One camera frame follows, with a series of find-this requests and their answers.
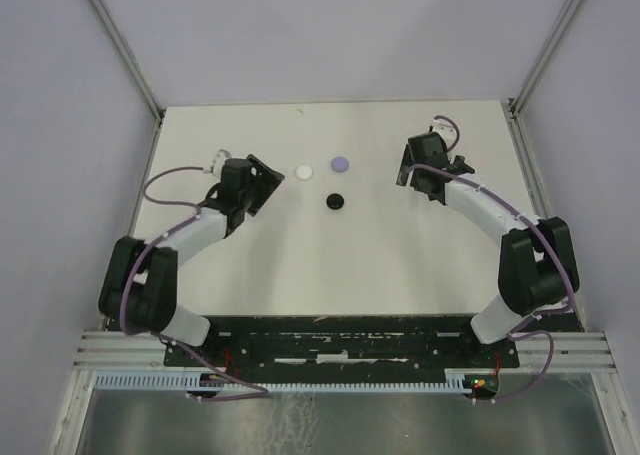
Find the white earbud charging case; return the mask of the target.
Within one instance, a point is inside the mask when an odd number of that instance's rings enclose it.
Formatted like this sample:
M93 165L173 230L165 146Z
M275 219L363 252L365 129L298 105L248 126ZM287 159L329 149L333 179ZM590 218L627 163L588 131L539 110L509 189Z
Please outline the white earbud charging case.
M309 165L299 165L295 169L295 177L300 181L309 181L314 175L314 170Z

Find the black earbud charging case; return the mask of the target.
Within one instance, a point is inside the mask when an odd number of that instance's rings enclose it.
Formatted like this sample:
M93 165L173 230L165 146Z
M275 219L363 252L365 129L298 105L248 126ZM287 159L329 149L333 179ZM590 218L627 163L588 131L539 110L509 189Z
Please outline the black earbud charging case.
M326 202L326 206L330 210L337 211L344 207L345 199L339 193L331 193L326 197L325 202Z

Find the purple earbud charging case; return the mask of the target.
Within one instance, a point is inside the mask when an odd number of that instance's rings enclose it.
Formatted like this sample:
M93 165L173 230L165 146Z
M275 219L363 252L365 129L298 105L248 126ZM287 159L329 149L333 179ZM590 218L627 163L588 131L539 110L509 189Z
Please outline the purple earbud charging case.
M331 162L331 169L336 173L344 173L350 167L350 162L347 158L343 156L334 157Z

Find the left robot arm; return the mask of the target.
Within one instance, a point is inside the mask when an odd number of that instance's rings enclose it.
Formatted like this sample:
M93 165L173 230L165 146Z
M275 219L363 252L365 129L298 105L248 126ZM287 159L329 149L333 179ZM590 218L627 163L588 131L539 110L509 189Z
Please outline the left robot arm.
M192 214L151 239L130 236L114 245L98 299L99 312L116 321L127 335L152 333L186 345L198 364L209 365L221 353L220 339L211 334L211 322L178 302L178 272L182 265L210 245L230 237L245 218L256 215L285 180L254 155L223 158L206 169L198 166L166 170L144 185L184 171L210 173L217 182L197 203L147 201L186 207Z

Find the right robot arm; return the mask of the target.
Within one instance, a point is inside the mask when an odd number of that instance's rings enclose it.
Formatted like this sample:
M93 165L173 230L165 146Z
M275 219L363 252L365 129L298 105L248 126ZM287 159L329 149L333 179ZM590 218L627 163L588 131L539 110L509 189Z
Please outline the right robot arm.
M434 131L407 140L396 184L462 214L499 248L498 295L471 319L471 334L458 343L467 364L486 363L496 342L532 319L575 308L580 281L564 220L515 208L484 185L463 156L451 157Z

